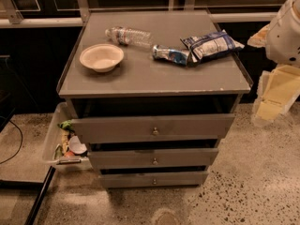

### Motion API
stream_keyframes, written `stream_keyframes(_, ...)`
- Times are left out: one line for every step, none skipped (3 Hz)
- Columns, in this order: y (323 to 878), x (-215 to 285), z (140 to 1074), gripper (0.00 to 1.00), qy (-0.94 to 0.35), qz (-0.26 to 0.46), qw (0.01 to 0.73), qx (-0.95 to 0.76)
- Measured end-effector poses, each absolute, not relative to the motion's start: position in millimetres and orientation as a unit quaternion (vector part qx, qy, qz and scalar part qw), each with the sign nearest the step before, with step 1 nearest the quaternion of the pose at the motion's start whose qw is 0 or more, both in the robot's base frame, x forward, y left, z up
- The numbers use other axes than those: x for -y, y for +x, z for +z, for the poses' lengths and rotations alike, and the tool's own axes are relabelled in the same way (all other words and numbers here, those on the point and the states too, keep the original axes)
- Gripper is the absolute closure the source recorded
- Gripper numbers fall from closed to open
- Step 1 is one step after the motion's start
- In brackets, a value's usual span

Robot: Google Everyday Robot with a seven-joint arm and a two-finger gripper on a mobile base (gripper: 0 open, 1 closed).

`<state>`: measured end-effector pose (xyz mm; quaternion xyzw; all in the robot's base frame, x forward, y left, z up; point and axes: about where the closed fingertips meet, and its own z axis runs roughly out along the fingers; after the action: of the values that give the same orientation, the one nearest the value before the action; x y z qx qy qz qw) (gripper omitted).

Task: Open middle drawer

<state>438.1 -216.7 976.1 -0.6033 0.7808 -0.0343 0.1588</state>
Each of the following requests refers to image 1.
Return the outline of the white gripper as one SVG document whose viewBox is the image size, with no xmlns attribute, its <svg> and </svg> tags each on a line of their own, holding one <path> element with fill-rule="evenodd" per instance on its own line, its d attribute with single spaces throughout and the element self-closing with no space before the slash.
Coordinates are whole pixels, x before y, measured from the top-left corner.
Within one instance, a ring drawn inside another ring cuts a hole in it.
<svg viewBox="0 0 300 225">
<path fill-rule="evenodd" d="M 259 79 L 252 108 L 254 124 L 271 124 L 286 114 L 300 95 L 300 67 L 278 65 Z"/>
</svg>

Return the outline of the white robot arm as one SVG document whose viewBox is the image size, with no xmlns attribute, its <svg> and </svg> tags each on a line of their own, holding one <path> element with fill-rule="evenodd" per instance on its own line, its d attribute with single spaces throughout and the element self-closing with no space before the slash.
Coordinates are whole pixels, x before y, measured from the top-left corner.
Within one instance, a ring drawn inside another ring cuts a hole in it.
<svg viewBox="0 0 300 225">
<path fill-rule="evenodd" d="M 262 127 L 286 114 L 300 95 L 300 0 L 287 0 L 247 44 L 265 48 L 266 57 L 277 64 L 259 79 L 252 122 Z"/>
</svg>

